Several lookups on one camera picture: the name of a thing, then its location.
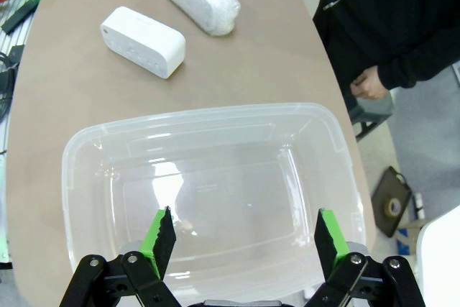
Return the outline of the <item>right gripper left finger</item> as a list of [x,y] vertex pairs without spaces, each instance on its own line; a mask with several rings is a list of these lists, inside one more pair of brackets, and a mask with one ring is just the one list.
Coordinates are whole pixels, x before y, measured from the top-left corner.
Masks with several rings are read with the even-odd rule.
[[179,306],[164,282],[176,241],[171,210],[157,211],[139,250],[113,260],[83,257],[60,302],[61,306],[117,306],[134,296],[140,306]]

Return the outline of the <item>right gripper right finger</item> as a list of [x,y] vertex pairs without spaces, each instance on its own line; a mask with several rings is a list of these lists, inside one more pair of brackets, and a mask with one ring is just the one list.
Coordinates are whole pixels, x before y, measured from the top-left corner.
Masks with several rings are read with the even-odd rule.
[[325,282],[307,306],[347,306],[353,298],[369,306],[425,305],[409,262],[351,251],[332,210],[318,211],[314,241]]

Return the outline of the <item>person's left hand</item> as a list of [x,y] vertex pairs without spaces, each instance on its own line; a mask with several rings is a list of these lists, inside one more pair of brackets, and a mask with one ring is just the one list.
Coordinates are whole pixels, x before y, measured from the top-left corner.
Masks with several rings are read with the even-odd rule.
[[379,78],[377,66],[364,70],[351,82],[350,89],[355,97],[368,100],[381,99],[389,93]]

